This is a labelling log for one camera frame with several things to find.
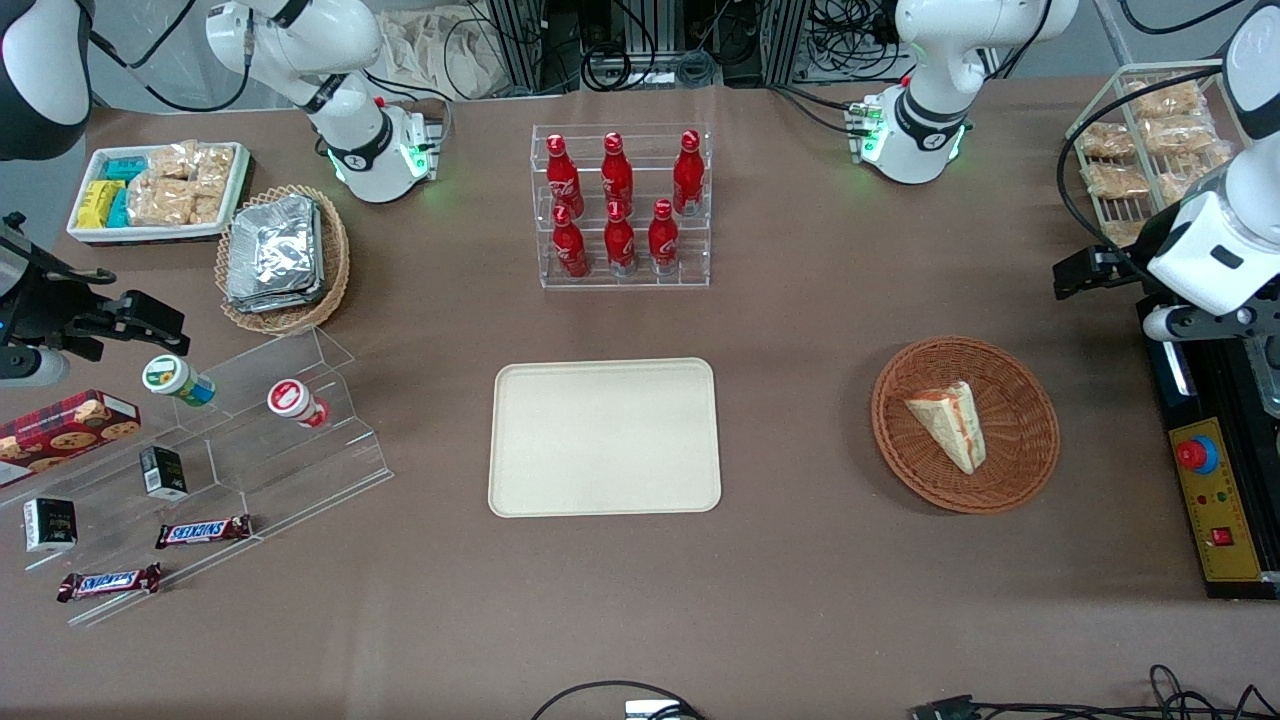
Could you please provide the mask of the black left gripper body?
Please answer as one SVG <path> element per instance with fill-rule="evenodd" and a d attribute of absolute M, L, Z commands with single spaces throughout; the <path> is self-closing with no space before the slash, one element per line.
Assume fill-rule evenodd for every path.
<path fill-rule="evenodd" d="M 1180 209 L 1180 205 L 1170 205 L 1142 222 L 1103 223 L 1103 234 L 1108 241 L 1119 249 L 1125 249 L 1137 266 L 1146 273 L 1144 277 L 1139 277 L 1138 273 L 1135 277 L 1115 277 L 1119 284 L 1142 283 L 1147 292 L 1169 290 L 1164 282 L 1155 279 L 1148 264 L 1165 245 Z"/>

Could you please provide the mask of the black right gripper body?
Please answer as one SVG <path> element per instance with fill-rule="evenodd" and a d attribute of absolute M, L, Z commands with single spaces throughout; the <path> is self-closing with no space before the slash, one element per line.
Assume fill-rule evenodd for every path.
<path fill-rule="evenodd" d="M 76 329 L 76 319 L 108 302 L 92 286 L 115 282 L 110 270 L 68 265 L 32 243 L 19 222 L 4 222 L 3 345 L 101 351 L 102 342 Z"/>

